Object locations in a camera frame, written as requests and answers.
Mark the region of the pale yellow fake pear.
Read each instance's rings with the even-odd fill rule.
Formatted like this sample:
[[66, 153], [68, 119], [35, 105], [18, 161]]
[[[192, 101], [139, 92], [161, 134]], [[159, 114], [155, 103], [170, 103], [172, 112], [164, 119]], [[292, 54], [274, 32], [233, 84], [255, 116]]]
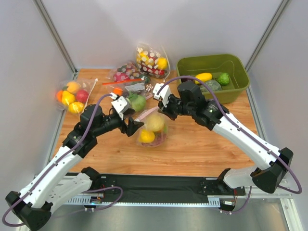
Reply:
[[162, 115], [153, 113], [146, 117], [145, 128], [148, 131], [159, 132], [164, 128], [164, 126], [165, 120]]

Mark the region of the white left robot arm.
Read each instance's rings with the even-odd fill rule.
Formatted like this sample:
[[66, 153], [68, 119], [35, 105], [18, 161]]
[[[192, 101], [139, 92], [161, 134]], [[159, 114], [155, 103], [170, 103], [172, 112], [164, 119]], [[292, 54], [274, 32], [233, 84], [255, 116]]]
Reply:
[[38, 231], [61, 205], [79, 193], [94, 189], [100, 174], [91, 167], [84, 168], [62, 186], [57, 187], [57, 184], [97, 145], [98, 136], [120, 129], [121, 133], [130, 137], [143, 126], [132, 117], [125, 120], [124, 112], [128, 109], [129, 106], [119, 101], [113, 102], [108, 115], [98, 104], [85, 108], [80, 122], [67, 135], [54, 158], [23, 189], [11, 191], [5, 197], [9, 211], [20, 219], [22, 225]]

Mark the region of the clear pink zip top bag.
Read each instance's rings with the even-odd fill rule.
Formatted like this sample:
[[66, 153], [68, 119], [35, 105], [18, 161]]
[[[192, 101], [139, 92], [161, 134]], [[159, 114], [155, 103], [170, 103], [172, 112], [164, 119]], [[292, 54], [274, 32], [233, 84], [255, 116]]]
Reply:
[[158, 106], [143, 111], [135, 120], [144, 123], [136, 136], [139, 146], [158, 147], [166, 140], [167, 120], [164, 114], [159, 113]]

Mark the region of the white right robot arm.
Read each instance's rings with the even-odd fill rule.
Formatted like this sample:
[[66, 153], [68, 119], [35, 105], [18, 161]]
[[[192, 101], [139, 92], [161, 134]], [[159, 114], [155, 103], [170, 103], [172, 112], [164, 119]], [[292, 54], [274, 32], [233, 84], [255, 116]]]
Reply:
[[256, 186], [267, 193], [276, 191], [289, 171], [293, 158], [290, 149], [279, 149], [261, 139], [218, 101], [207, 100], [192, 81], [178, 85], [178, 97], [171, 93], [167, 84], [156, 84], [153, 93], [154, 99], [159, 101], [160, 113], [171, 120], [179, 115], [191, 116], [198, 125], [225, 137], [253, 160], [253, 167], [225, 169], [218, 177], [222, 184], [231, 189]]

